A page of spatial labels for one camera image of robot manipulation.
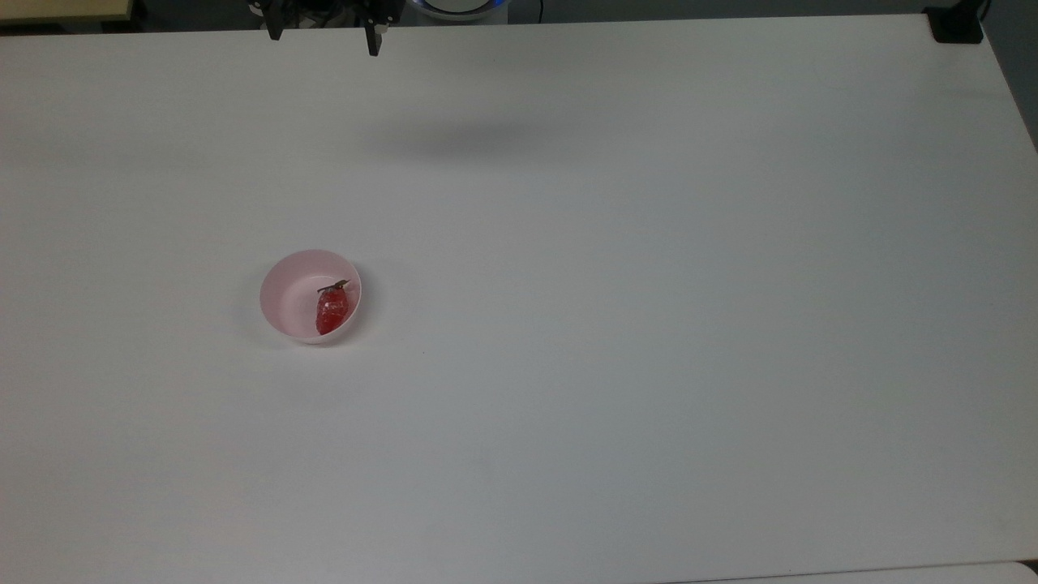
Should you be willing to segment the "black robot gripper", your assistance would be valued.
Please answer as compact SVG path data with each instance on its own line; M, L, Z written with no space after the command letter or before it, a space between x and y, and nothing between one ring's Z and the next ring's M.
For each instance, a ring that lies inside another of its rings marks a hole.
M368 55L377 57L383 36L401 21L405 1L249 1L248 10L264 19L272 41L285 27L363 27Z

